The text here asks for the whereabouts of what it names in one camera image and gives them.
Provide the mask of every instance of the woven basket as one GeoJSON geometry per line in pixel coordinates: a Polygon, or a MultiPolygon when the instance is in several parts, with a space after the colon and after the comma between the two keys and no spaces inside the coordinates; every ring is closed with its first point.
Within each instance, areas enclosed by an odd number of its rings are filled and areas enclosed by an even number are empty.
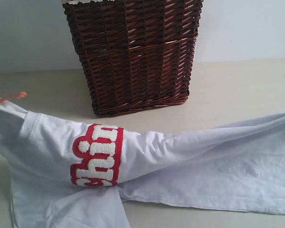
{"type": "Polygon", "coordinates": [[[183,104],[203,0],[63,4],[98,116],[183,104]]]}

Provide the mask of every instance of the wicker basket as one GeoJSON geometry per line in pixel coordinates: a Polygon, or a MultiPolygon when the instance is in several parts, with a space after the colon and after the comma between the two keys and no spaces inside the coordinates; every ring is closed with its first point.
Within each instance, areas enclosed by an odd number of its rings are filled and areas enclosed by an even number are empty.
{"type": "Polygon", "coordinates": [[[183,104],[203,0],[63,4],[98,116],[183,104]]]}

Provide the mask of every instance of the white wall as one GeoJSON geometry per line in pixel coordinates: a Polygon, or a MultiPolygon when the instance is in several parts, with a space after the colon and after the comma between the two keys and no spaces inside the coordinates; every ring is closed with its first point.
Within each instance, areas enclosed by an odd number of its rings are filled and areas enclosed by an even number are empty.
{"type": "MultiPolygon", "coordinates": [[[[195,62],[285,57],[285,0],[205,0],[195,62]]],[[[81,68],[59,0],[0,0],[0,72],[81,68]]]]}

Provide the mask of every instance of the orange tag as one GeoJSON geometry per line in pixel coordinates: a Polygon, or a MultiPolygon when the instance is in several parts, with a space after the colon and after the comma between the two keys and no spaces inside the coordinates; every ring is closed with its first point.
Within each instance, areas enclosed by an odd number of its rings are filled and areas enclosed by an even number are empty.
{"type": "Polygon", "coordinates": [[[12,96],[5,97],[5,98],[1,98],[1,99],[0,99],[0,104],[1,104],[3,101],[20,100],[20,99],[24,98],[26,95],[27,95],[26,92],[15,93],[15,94],[13,94],[12,96]]]}

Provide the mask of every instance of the tabletop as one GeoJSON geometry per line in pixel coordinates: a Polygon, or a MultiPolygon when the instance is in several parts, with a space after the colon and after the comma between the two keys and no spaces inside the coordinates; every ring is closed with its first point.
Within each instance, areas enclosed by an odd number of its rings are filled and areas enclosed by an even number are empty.
{"type": "MultiPolygon", "coordinates": [[[[285,112],[285,58],[194,64],[190,97],[179,106],[97,118],[82,70],[0,74],[0,97],[26,91],[17,104],[65,119],[133,131],[175,133],[285,112]]],[[[0,228],[11,228],[10,175],[0,156],[0,228]]],[[[275,228],[285,216],[126,202],[132,228],[275,228]]]]}

